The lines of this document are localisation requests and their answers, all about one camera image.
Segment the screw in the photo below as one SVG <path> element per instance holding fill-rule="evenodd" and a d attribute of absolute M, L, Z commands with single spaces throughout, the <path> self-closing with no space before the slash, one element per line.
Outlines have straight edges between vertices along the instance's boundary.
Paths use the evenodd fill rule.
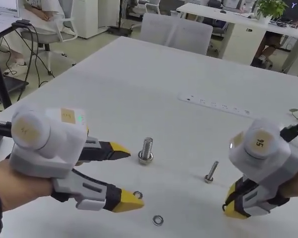
<path fill-rule="evenodd" d="M 210 172 L 209 172 L 209 174 L 205 175 L 204 181 L 206 183 L 212 183 L 213 182 L 213 174 L 214 174 L 215 170 L 217 169 L 218 165 L 219 165 L 219 162 L 215 161 L 212 168 L 211 168 L 211 170 L 210 170 Z"/>
<path fill-rule="evenodd" d="M 139 163 L 143 165 L 150 164 L 153 160 L 152 150 L 153 139 L 147 137 L 144 140 L 143 150 L 138 153 Z"/>

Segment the hex bolt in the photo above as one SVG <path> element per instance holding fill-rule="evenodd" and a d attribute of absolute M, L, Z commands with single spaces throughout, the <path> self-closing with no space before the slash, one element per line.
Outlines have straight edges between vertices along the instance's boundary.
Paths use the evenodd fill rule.
<path fill-rule="evenodd" d="M 144 145 L 142 151 L 138 153 L 138 159 L 139 163 L 142 165 L 148 165 L 152 162 L 153 160 L 153 154 L 151 152 L 152 150 L 152 144 L 153 144 L 153 139 L 150 137 L 147 137 L 144 140 Z"/>
<path fill-rule="evenodd" d="M 205 175 L 204 181 L 206 183 L 212 183 L 213 182 L 213 174 L 214 174 L 215 170 L 217 169 L 218 165 L 219 165 L 219 162 L 215 161 L 212 168 L 211 168 L 211 170 L 210 170 L 210 172 L 209 172 L 209 174 Z"/>

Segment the white power strip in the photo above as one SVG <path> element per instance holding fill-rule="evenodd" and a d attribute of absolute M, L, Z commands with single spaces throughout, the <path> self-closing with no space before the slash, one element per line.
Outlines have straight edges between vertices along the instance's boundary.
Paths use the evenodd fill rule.
<path fill-rule="evenodd" d="M 202 97 L 192 95 L 192 94 L 179 94 L 178 99 L 184 102 L 193 103 L 207 108 L 213 108 L 226 113 L 232 113 L 235 115 L 252 118 L 252 119 L 255 118 L 255 115 L 249 110 L 232 107 L 222 103 L 206 101 Z"/>

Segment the gray chair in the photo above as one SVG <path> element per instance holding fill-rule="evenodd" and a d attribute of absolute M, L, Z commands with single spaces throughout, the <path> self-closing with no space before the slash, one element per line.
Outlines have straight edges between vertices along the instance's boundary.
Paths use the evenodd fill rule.
<path fill-rule="evenodd" d="M 38 34 L 38 39 L 35 34 L 33 35 L 33 40 L 35 42 L 37 42 L 41 46 L 44 45 L 44 49 L 39 50 L 39 55 L 45 55 L 47 60 L 46 66 L 48 68 L 49 75 L 53 74 L 51 69 L 52 56 L 59 58 L 60 60 L 66 61 L 72 66 L 76 64 L 76 62 L 73 59 L 68 58 L 67 55 L 64 54 L 63 52 L 52 51 L 50 48 L 50 44 L 52 43 L 62 43 L 66 41 L 72 41 L 78 37 L 77 30 L 74 25 L 74 19 L 73 19 L 74 0 L 59 0 L 59 2 L 65 14 L 65 18 L 60 19 L 60 21 L 63 22 L 66 27 L 71 28 L 72 31 L 75 33 L 75 35 L 73 36 L 73 35 L 61 32 L 57 27 L 56 27 L 55 34 L 50 34 L 50 35 Z M 32 39 L 32 36 L 31 36 L 32 34 L 28 31 L 23 31 L 21 35 L 26 40 L 31 41 Z"/>
<path fill-rule="evenodd" d="M 140 40 L 206 55 L 213 27 L 179 17 L 146 13 Z"/>

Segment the office chair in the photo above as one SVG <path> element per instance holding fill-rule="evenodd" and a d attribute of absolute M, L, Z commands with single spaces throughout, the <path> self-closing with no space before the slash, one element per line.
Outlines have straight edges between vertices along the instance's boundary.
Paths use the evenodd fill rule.
<path fill-rule="evenodd" d="M 206 55 L 213 27 L 179 17 L 146 13 L 140 40 Z"/>
<path fill-rule="evenodd" d="M 74 25 L 74 19 L 73 19 L 73 7 L 74 7 L 74 0 L 59 0 L 60 5 L 64 11 L 65 18 L 60 19 L 61 22 L 64 23 L 66 27 L 69 27 L 72 29 L 72 31 L 75 33 L 75 35 L 70 35 L 66 34 L 64 32 L 61 32 L 57 27 L 56 27 L 56 33 L 55 34 L 38 34 L 38 39 L 36 35 L 34 35 L 33 40 L 37 42 L 39 45 L 44 45 L 44 50 L 39 50 L 39 55 L 43 54 L 46 56 L 47 62 L 46 66 L 48 68 L 48 74 L 52 75 L 52 69 L 51 69 L 51 59 L 52 56 L 59 58 L 60 60 L 64 60 L 74 66 L 76 62 L 68 58 L 66 54 L 63 52 L 57 52 L 57 51 L 52 51 L 50 48 L 50 44 L 52 43 L 62 43 L 66 41 L 72 41 L 75 40 L 78 37 L 77 30 Z M 24 31 L 21 33 L 22 37 L 26 40 L 31 41 L 32 36 L 31 33 L 28 31 Z"/>
<path fill-rule="evenodd" d="M 160 2 L 161 0 L 137 0 L 138 5 L 133 7 L 131 11 L 135 14 L 143 16 L 145 13 L 155 13 L 161 15 L 160 13 Z M 135 27 L 140 27 L 142 23 L 138 23 L 132 26 L 132 29 Z"/>

